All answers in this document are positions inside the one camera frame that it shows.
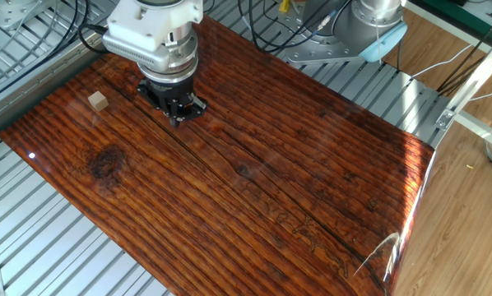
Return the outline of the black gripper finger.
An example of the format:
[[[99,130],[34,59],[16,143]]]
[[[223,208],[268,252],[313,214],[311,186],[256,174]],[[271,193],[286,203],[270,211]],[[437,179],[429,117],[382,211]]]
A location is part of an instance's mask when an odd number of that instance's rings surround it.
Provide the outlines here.
[[[180,124],[201,117],[208,108],[208,101],[188,94],[174,102],[174,124]]]
[[[169,119],[172,127],[177,126],[177,120],[171,114],[171,105],[163,98],[160,98],[152,89],[151,83],[142,79],[137,85],[137,92],[156,110],[160,110]]]

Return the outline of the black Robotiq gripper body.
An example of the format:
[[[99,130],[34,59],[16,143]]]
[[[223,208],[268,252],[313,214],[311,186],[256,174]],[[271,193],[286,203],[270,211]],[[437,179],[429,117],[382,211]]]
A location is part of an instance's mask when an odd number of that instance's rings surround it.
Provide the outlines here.
[[[175,83],[161,83],[158,81],[153,81],[146,79],[151,83],[153,91],[160,97],[171,104],[175,99],[176,102],[183,98],[185,95],[193,94],[194,90],[194,78],[190,76],[189,78]]]

